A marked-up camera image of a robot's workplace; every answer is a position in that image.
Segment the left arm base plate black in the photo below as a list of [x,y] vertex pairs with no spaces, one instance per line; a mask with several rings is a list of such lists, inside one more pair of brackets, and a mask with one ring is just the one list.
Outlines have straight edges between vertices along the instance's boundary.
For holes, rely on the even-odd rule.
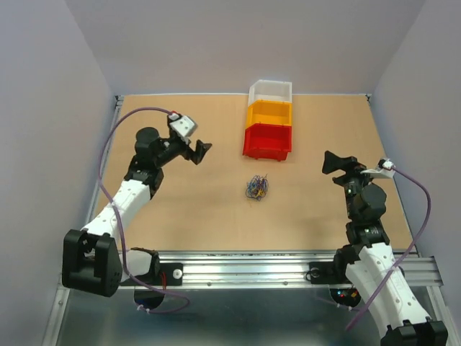
[[162,262],[156,261],[153,269],[146,274],[136,275],[135,277],[148,285],[158,287],[179,287],[182,286],[182,273],[184,266],[180,262]]

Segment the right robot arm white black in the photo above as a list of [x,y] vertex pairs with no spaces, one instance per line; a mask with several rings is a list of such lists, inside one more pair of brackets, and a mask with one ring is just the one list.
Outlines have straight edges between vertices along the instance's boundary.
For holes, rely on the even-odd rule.
[[332,180],[344,190],[349,243],[337,250],[331,272],[337,280],[349,281],[364,300],[346,330],[370,313],[381,345],[445,345],[448,331],[444,322],[429,316],[400,268],[410,250],[396,258],[381,222],[387,195],[373,180],[392,178],[397,172],[395,165],[381,159],[375,169],[368,169],[353,156],[339,157],[326,151],[323,174],[338,170],[343,174]]

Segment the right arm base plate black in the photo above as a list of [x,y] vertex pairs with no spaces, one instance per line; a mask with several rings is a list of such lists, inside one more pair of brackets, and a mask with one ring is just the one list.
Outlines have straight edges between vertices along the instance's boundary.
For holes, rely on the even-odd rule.
[[359,261],[353,263],[309,262],[304,278],[313,285],[348,285],[366,283],[373,277]]

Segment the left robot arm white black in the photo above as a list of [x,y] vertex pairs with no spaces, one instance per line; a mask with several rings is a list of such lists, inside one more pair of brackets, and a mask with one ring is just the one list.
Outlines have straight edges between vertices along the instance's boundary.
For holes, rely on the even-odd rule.
[[178,156],[199,164],[212,147],[197,141],[191,148],[175,131],[169,134],[168,138],[161,138],[155,128],[140,129],[135,136],[135,155],[118,191],[109,196],[108,204],[91,222],[65,235],[65,287],[110,297],[126,280],[151,284],[159,279],[158,253],[143,248],[127,249],[125,230],[158,192],[164,165]]

